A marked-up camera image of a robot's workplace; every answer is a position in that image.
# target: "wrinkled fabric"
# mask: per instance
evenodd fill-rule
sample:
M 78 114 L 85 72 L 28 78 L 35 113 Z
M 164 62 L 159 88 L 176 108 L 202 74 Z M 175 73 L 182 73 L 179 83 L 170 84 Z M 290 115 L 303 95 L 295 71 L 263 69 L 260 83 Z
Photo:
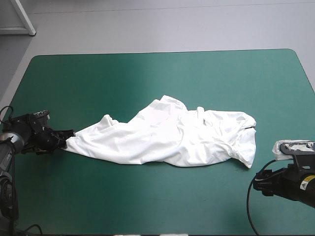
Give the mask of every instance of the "wrinkled fabric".
M 119 164 L 164 161 L 180 167 L 235 158 L 248 168 L 255 155 L 254 118 L 244 112 L 188 111 L 179 100 L 154 100 L 128 123 L 105 115 L 67 139 L 65 150 Z

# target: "metal bracket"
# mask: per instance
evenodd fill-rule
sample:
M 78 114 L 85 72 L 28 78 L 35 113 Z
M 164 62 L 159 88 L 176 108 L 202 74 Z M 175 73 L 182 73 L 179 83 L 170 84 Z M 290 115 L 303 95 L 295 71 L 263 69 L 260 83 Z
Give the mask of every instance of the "metal bracket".
M 20 0 L 10 0 L 24 27 L 0 27 L 0 34 L 29 34 L 34 36 L 36 31 L 27 16 Z

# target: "white sticker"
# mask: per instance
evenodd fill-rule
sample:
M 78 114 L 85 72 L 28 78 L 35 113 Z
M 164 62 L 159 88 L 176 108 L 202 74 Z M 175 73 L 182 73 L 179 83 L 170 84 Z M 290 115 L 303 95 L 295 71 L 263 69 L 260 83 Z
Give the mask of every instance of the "white sticker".
M 307 187 L 308 184 L 309 184 L 308 182 L 302 181 L 302 183 L 301 183 L 301 185 L 300 185 L 300 189 L 306 190 L 306 187 Z

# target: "gray floor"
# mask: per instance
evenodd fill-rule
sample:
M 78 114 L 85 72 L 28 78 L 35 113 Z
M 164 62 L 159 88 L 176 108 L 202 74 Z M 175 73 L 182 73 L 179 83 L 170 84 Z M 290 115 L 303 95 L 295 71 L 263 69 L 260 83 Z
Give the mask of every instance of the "gray floor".
M 315 1 L 22 0 L 37 34 L 0 36 L 0 107 L 36 55 L 293 49 L 315 88 Z

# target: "green table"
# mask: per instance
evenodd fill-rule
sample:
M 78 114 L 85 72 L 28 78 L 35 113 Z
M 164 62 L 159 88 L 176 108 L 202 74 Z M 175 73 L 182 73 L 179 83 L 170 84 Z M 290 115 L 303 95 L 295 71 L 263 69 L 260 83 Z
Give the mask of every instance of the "green table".
M 190 110 L 244 111 L 257 121 L 257 152 L 178 168 L 119 165 L 63 150 L 17 155 L 19 228 L 47 234 L 253 234 L 246 215 L 251 178 L 281 139 L 314 140 L 314 92 L 292 50 L 54 55 L 34 57 L 11 105 L 15 116 L 48 109 L 54 129 L 80 130 L 104 114 L 128 122 L 153 99 Z M 273 167 L 286 166 L 281 162 Z M 314 209 L 253 191 L 261 234 L 314 234 Z

